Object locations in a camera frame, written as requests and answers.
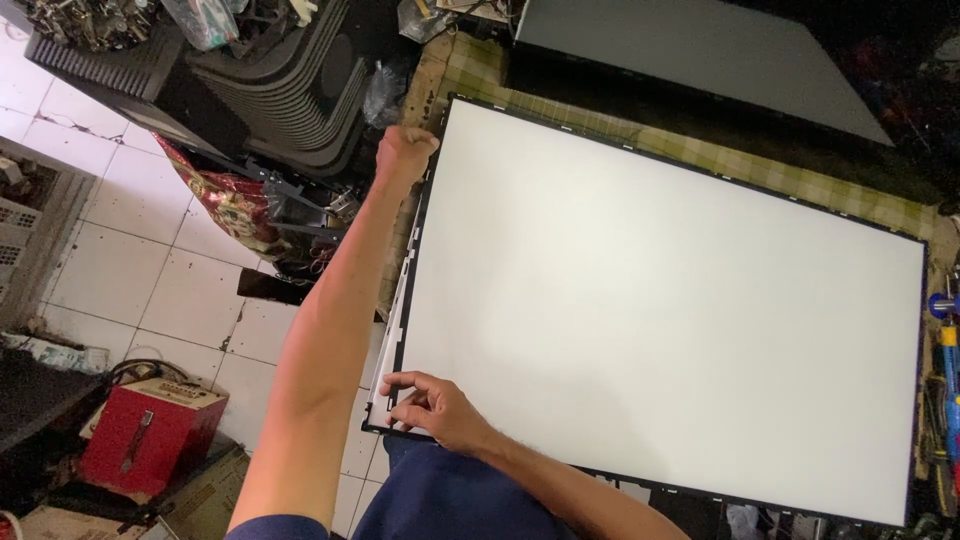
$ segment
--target metal parts pile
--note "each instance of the metal parts pile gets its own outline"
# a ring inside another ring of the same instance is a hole
[[[31,0],[27,17],[56,44],[95,53],[147,40],[156,0]]]

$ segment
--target plastic bag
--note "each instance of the plastic bag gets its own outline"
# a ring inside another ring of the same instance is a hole
[[[378,130],[385,130],[400,119],[400,98],[407,91],[405,67],[376,61],[376,72],[363,101],[363,115],[367,123]]]
[[[422,0],[426,12],[420,9],[417,0],[400,0],[396,7],[399,19],[400,35],[407,36],[417,43],[425,43],[439,34],[450,24],[455,13],[437,8],[435,0]]]
[[[237,23],[225,0],[160,0],[194,47],[209,51],[237,39]]]
[[[755,506],[727,505],[727,523],[733,540],[763,540],[763,533],[756,528],[760,511]]]

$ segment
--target blue shirt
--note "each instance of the blue shirt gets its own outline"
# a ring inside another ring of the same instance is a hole
[[[314,519],[264,516],[225,540],[327,540]],[[493,467],[437,445],[418,444],[393,467],[353,540],[575,538],[563,522]]]

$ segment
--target red patterned cloth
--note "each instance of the red patterned cloth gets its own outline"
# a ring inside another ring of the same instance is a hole
[[[197,170],[170,143],[158,135],[154,137],[177,174],[224,233],[270,262],[292,247],[269,223],[267,198],[260,190],[263,183],[232,173]]]

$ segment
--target forearm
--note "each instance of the forearm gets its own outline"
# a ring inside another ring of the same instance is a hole
[[[284,342],[275,390],[290,405],[312,408],[356,391],[396,213],[406,193],[377,179],[323,277],[303,300]]]
[[[649,505],[506,435],[485,444],[476,457],[516,481],[586,538],[689,540]]]

